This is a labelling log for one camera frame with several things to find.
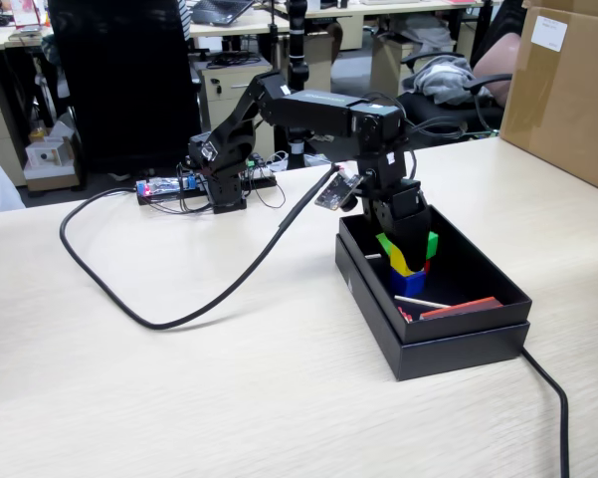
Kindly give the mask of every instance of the open box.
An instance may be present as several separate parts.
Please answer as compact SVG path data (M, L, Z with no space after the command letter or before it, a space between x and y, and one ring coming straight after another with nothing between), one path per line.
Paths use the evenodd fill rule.
M455 306L495 297L502 307L407 323L397 306L414 317L431 309L395 301L389 258L370 234L367 220L362 215L340 219L336 265L399 380L513 359L530 326L530 298L430 208L431 230L440 239L425 289L416 299Z

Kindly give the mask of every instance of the blue block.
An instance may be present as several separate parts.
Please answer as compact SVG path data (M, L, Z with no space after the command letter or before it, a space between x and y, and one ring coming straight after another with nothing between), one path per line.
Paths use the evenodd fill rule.
M391 270L391 289L396 296L414 297L425 288L425 271L417 272L408 277L403 277L397 271Z

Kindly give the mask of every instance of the white desk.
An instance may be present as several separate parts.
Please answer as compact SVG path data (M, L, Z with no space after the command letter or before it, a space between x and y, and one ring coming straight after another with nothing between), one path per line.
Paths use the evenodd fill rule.
M469 4L453 4L444 0L430 0L415 3L391 3L389 5L352 4L347 8L327 8L325 10L311 10L305 14L306 18L351 17L364 15L386 15L388 13L416 13L434 12L438 10L459 10L472 7L482 7L484 2L474 1ZM275 4L277 10L288 13L285 4Z
M389 5L352 4L347 8L327 8L325 10L311 10L305 14L307 19L335 18L343 29L341 50L353 50L362 47L362 26L365 15L386 15L390 13L434 12L438 10L460 10L472 7L482 7L484 2L474 1L469 4L455 5L445 0L429 0L414 3L392 3ZM275 8L287 14L285 4L275 4Z
M500 139L421 150L418 173L533 299L526 347L568 393L572 476L598 477L598 189ZM281 210L103 199L69 237L168 321L231 283L322 174L281 174ZM74 207L0 214L0 478L559 476L557 397L525 360L394 380L334 265L339 214L310 205L223 305L154 333L60 244Z
M42 36L34 38L23 38L22 40L9 41L9 37L16 31L16 27L0 27L0 50L5 48L18 47L39 47L42 44L42 37L53 33L50 27L44 27Z
M229 27L213 27L211 25L190 25L190 36L196 37L223 37L224 35L256 35L269 33L268 25L272 22L270 12L250 9L239 17ZM275 17L279 32L288 32L290 23L279 16Z

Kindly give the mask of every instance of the robotic arm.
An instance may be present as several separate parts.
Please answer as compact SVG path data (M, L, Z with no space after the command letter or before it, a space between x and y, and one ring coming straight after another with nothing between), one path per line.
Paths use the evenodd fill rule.
M205 176L211 202L225 210L245 207L239 173L253 152L257 114L272 125L334 136L338 150L358 163L364 177L343 209L352 209L361 197L373 231L386 234L411 270L424 267L431 213L420 182L404 178L407 136L400 109L318 91L292 94L279 72L257 75L232 114L189 145L188 166Z

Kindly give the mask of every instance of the office chair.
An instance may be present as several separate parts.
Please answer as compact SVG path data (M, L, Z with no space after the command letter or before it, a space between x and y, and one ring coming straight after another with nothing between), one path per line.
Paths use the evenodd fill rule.
M170 167L201 132L177 0L49 0L90 171Z
M521 7L522 0L506 0L502 3L496 18L492 22L487 34L476 53L471 58L471 66L474 68L499 40L509 33L521 35L526 10ZM416 62L423 58L431 58L448 55L452 57L463 57L459 53L434 52L420 55L413 55L402 60L401 64L406 65L412 73ZM456 124L461 123L469 132L485 131L492 132L499 130L504 115L504 109L495 102L478 102L477 94L482 87L498 82L507 82L512 78L511 74L486 75L465 84L465 90L474 95L473 103L465 103L458 106L447 104L436 105L434 99L421 94L404 94L398 97L398 102L405 108L408 119L415 123L421 123L435 118L452 119ZM455 130L454 126L436 126L430 128L434 133L446 133ZM459 140L468 140L472 136L463 136ZM454 138L415 133L411 138L418 147L436 146L455 142Z

